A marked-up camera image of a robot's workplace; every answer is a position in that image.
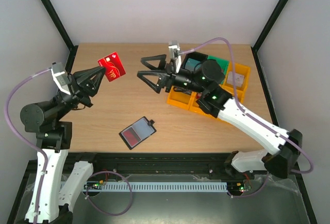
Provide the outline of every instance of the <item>table surface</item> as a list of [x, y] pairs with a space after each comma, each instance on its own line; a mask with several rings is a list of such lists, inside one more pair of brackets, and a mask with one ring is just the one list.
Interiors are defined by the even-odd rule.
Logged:
[[[181, 44], [182, 50], [196, 44]], [[144, 67], [141, 57], [168, 55], [167, 44], [81, 43], [72, 72], [98, 66], [97, 61], [117, 52], [126, 75], [109, 82], [104, 77], [91, 108], [71, 111], [63, 118], [73, 122], [70, 152], [221, 153], [261, 149], [251, 137], [234, 126], [166, 103], [168, 93], [155, 93], [137, 78]], [[251, 67], [244, 105], [271, 121], [265, 95], [249, 45], [233, 45], [235, 62]], [[224, 44], [212, 44], [199, 52], [230, 60]], [[157, 132], [129, 150], [119, 132], [141, 117], [155, 121]]]

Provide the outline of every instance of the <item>gray floor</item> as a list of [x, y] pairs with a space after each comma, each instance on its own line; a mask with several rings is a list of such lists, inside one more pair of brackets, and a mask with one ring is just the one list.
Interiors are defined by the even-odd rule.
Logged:
[[[132, 176], [131, 182], [190, 182], [193, 176]], [[253, 181], [253, 188], [260, 186]], [[19, 215], [24, 217], [31, 198], [26, 192]], [[104, 211], [125, 209], [129, 193], [100, 193], [93, 198]], [[231, 199], [226, 193], [134, 193], [131, 209], [123, 216], [109, 217], [97, 212], [81, 194], [74, 209], [74, 224], [191, 224], [191, 223], [309, 223], [302, 197], [294, 181], [270, 182], [251, 198]]]

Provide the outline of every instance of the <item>red rectangle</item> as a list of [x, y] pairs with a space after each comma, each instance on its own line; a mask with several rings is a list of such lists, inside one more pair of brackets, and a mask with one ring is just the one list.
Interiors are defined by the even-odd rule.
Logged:
[[105, 75], [109, 82], [126, 74], [117, 52], [113, 52], [112, 54], [103, 57], [97, 62], [100, 66], [106, 68]]

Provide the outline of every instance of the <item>white wall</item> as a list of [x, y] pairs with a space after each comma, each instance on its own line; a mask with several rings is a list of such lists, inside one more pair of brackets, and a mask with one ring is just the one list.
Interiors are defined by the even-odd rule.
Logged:
[[[304, 135], [304, 176], [318, 223], [329, 222], [330, 0], [289, 0], [259, 52], [279, 123]], [[303, 169], [308, 168], [300, 159]]]
[[52, 0], [73, 43], [254, 44], [278, 0]]
[[[3, 106], [11, 89], [27, 76], [65, 62], [68, 49], [40, 0], [0, 0], [0, 223], [6, 223], [27, 162], [36, 153], [10, 131]], [[48, 100], [56, 93], [51, 75], [35, 78], [13, 97], [10, 115], [24, 133], [20, 110], [28, 103]], [[35, 141], [32, 134], [24, 134]]]

